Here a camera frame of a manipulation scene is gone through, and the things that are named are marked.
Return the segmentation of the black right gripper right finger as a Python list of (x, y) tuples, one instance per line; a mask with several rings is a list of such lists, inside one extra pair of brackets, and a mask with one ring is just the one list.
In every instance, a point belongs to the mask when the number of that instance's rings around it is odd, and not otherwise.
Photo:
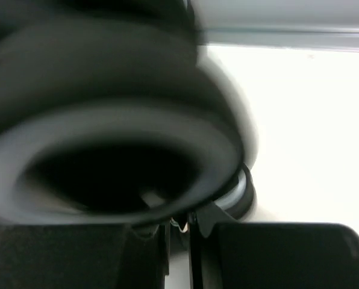
[(359, 288), (359, 235), (329, 223), (239, 223), (192, 215), (192, 288)]

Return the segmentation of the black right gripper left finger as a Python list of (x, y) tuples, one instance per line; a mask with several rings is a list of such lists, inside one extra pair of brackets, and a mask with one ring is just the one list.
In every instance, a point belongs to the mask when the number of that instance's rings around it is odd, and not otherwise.
[(169, 227), (0, 227), (0, 288), (163, 288)]

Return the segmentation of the pink suitcase with dark lining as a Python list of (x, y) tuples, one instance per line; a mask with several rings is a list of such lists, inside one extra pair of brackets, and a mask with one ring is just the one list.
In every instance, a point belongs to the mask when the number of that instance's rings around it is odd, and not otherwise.
[(156, 223), (258, 154), (193, 1), (0, 1), (0, 225)]

